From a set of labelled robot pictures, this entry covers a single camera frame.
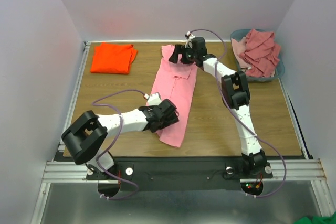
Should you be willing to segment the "light pink t shirt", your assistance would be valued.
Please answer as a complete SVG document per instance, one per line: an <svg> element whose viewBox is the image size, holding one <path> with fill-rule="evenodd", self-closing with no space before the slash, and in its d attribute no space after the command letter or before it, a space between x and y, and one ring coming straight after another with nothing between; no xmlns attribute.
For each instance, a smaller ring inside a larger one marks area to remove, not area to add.
<svg viewBox="0 0 336 224"><path fill-rule="evenodd" d="M159 93L161 99L169 99L176 106L179 121L158 130L157 134L162 143L179 148L186 132L198 67L169 62L174 49L174 45L161 47L162 58L151 92Z"/></svg>

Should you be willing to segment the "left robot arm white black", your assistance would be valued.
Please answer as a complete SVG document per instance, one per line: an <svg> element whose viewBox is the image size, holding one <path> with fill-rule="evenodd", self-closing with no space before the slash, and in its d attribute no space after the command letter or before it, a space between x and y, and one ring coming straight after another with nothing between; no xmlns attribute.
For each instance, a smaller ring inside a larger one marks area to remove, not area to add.
<svg viewBox="0 0 336 224"><path fill-rule="evenodd" d="M62 133L61 139L75 164L91 165L104 178L117 179L117 166L113 157L108 149L102 149L106 138L114 138L110 144L113 146L122 133L142 131L155 133L178 121L177 107L169 99L124 113L98 115L89 110Z"/></svg>

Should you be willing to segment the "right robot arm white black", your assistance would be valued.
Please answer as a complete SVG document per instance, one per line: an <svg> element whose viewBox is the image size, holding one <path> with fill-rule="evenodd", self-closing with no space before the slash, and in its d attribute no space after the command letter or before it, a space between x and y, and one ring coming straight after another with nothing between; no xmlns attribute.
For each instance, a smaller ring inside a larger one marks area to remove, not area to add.
<svg viewBox="0 0 336 224"><path fill-rule="evenodd" d="M244 72L228 68L209 54L203 37L192 37L184 45L175 45L169 62L196 65L216 79L222 101L235 119L242 147L243 174L253 177L264 172L268 163L251 120L250 91Z"/></svg>

